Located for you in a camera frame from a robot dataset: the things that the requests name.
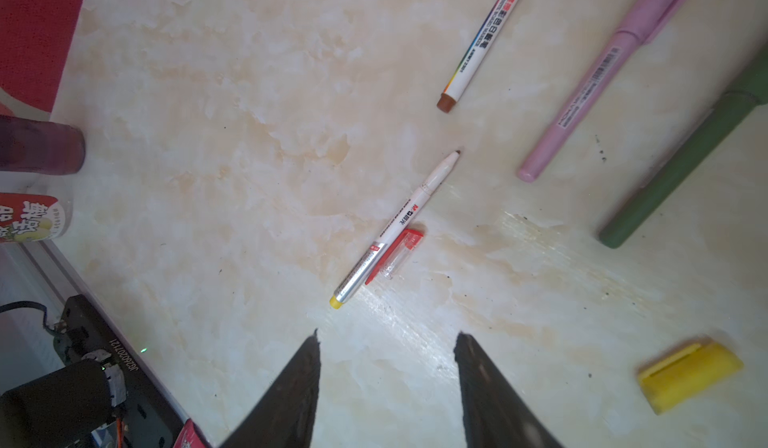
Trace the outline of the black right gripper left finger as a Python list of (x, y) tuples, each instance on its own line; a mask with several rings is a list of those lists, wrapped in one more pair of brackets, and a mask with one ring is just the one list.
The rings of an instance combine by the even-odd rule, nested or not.
[(320, 342), (305, 339), (223, 448), (308, 447), (319, 398)]

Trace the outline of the green pen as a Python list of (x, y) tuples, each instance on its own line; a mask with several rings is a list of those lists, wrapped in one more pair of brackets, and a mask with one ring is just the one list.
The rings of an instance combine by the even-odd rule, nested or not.
[(690, 136), (604, 225), (598, 240), (608, 248), (622, 246), (755, 108), (765, 104), (767, 48), (761, 48)]

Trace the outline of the pink pen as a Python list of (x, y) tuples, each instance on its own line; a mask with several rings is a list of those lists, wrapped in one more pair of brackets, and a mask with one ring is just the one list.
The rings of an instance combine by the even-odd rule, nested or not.
[(586, 70), (579, 84), (518, 169), (517, 176), (521, 180), (534, 182), (546, 170), (622, 66), (640, 46), (651, 44), (655, 40), (684, 2), (686, 0), (634, 2), (606, 46)]

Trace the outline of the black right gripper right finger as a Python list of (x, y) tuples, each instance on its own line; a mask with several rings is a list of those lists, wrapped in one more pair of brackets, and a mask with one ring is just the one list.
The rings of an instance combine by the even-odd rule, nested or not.
[(469, 447), (562, 447), (472, 335), (458, 334), (454, 355)]

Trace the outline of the white pen black tip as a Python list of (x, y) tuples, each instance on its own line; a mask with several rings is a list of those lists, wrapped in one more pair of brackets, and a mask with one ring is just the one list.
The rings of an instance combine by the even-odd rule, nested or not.
[(455, 72), (446, 84), (436, 104), (438, 110), (449, 113), (459, 102), (518, 2), (519, 0), (496, 0), (494, 2), (494, 6), (488, 12), (482, 26), (475, 34), (463, 58), (457, 64)]

